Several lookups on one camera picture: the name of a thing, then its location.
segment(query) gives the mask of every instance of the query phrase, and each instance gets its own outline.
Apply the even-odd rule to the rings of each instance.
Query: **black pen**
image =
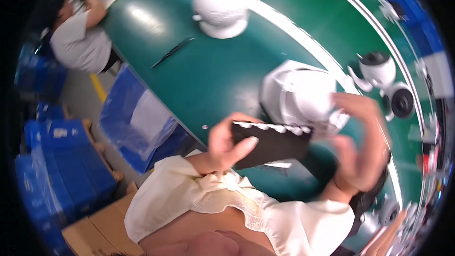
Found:
[[[151,66],[151,69],[154,68],[155,66],[159,65],[163,60],[167,59],[170,57],[173,53],[178,51],[179,49],[183,48],[189,41],[196,39],[195,37],[187,37],[184,39],[181,43],[179,43],[177,46],[172,48],[167,54],[165,54],[160,60],[158,60],[154,65]]]

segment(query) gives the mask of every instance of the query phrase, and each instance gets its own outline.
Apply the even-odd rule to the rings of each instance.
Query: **concrete floor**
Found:
[[[110,73],[102,73],[97,77],[108,94],[115,81],[115,77]],[[150,172],[139,175],[139,173],[130,168],[128,163],[109,143],[109,140],[98,127],[98,120],[103,104],[94,89],[90,74],[82,71],[68,70],[68,76],[60,96],[60,101],[68,104],[74,118],[89,118],[92,121],[91,131],[95,140],[106,145],[105,157],[107,161],[113,169],[119,170],[125,175],[116,194],[117,197],[124,195],[126,187],[131,181],[141,186],[150,175]]]

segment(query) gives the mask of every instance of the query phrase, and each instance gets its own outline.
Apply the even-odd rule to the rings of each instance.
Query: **woman's hand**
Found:
[[[357,118],[364,126],[364,145],[355,156],[352,156],[354,150],[346,150],[354,145],[351,138],[338,135],[333,139],[333,145],[338,152],[351,155],[339,158],[335,183],[341,186],[347,183],[346,185],[351,185],[359,191],[368,192],[381,176],[390,152],[390,137],[382,111],[375,100],[366,96],[335,93],[333,99],[338,108]]]
[[[242,113],[233,113],[215,125],[208,135],[208,152],[187,157],[200,174],[224,171],[232,168],[246,157],[258,143],[258,138],[249,137],[234,145],[232,121],[261,123],[260,120]]]

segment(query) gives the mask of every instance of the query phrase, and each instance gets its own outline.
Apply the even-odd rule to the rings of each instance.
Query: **cardboard box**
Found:
[[[126,196],[62,230],[73,253],[77,256],[109,256],[114,252],[142,254],[139,245],[128,238],[124,225],[125,214],[136,192],[137,186],[132,182]]]

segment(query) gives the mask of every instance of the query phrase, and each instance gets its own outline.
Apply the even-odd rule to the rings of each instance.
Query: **yellow floor line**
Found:
[[[107,94],[106,94],[106,91],[104,90],[103,86],[101,85],[101,82],[99,81],[97,75],[93,74],[93,73],[90,74],[90,79],[91,79],[91,83],[93,84],[93,87],[96,91],[96,94],[98,95],[98,98],[100,99],[101,103],[104,104]]]

